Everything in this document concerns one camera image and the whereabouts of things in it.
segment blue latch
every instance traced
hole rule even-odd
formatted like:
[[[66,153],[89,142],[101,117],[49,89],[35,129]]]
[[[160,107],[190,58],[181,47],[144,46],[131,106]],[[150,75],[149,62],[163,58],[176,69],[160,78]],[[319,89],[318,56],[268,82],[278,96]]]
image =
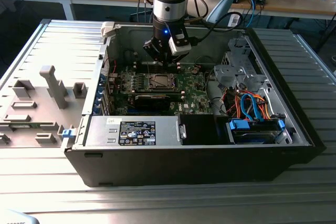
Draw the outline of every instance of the blue latch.
[[[63,130],[62,137],[74,138],[76,137],[76,131],[77,129]]]
[[[250,125],[245,120],[231,120],[229,123],[231,130],[249,130]]]

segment power supply label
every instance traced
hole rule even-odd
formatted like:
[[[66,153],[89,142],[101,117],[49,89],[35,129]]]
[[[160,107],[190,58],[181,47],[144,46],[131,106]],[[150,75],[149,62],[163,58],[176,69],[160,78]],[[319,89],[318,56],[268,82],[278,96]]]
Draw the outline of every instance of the power supply label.
[[[119,145],[156,145],[155,122],[121,122]]]

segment metal worktable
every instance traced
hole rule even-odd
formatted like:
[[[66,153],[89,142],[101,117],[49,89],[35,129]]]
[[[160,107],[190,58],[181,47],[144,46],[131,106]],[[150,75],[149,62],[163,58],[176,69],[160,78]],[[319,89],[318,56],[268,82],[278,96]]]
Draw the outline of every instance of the metal worktable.
[[[40,40],[44,33],[99,41],[100,24],[41,24],[0,84],[34,48],[52,43]],[[53,47],[54,54],[61,47]],[[327,150],[311,163],[292,166],[273,182],[100,188],[84,185],[60,148],[0,148],[0,202],[41,224],[334,223],[336,136],[324,143]]]

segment side panel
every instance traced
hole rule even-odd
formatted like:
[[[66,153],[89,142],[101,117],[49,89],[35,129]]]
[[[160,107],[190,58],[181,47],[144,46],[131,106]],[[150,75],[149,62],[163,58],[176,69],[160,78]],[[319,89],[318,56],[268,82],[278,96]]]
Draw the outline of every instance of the side panel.
[[[273,180],[318,155],[313,147],[68,150],[88,186],[213,184]]]

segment blue drive bracket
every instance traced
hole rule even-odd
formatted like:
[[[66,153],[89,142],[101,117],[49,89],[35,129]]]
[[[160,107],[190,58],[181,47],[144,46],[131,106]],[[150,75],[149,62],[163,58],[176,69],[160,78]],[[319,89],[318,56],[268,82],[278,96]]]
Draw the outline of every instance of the blue drive bracket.
[[[231,120],[229,123],[231,130],[249,130],[250,125],[245,120]]]

